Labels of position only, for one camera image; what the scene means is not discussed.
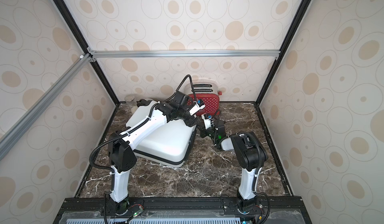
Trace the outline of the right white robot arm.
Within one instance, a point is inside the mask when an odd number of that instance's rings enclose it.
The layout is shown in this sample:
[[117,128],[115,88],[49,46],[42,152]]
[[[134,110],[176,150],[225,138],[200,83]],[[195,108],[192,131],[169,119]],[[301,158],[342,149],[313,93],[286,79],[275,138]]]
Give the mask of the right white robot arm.
[[225,121],[220,119],[221,111],[214,115],[203,114],[197,120],[202,138],[209,137],[214,146],[222,151],[234,151],[242,168],[241,183],[237,192],[237,206],[240,213],[247,214],[257,205],[259,196],[267,194],[257,191],[259,174],[268,160],[268,155],[254,132],[237,132],[227,135]]

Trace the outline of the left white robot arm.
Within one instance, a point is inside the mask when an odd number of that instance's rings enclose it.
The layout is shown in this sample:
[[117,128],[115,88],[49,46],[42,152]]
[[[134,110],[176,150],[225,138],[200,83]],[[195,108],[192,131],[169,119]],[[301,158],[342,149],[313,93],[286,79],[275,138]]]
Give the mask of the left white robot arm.
[[[89,164],[96,169],[109,171],[112,177],[111,190],[108,192],[115,205],[122,205],[128,201],[128,181],[130,170],[137,162],[134,150],[152,132],[165,124],[183,120],[186,126],[193,127],[197,124],[196,113],[205,107],[202,100],[198,100],[195,90],[192,89],[193,101],[187,105],[188,95],[179,91],[186,80],[193,85],[191,75],[186,75],[174,94],[162,102],[151,106],[149,114],[138,124],[118,134],[116,137],[98,145],[90,154]],[[109,166],[101,166],[96,161],[96,154],[101,148],[111,145],[109,150]]]

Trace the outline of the white hard-shell suitcase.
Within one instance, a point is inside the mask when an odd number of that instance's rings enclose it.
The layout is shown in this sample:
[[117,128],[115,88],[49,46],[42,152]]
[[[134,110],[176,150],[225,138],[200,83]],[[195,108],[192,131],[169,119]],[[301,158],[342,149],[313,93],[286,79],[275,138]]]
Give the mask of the white hard-shell suitcase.
[[179,168],[188,158],[196,132],[196,126],[188,127],[183,120],[170,121],[141,138],[134,153],[138,157]]

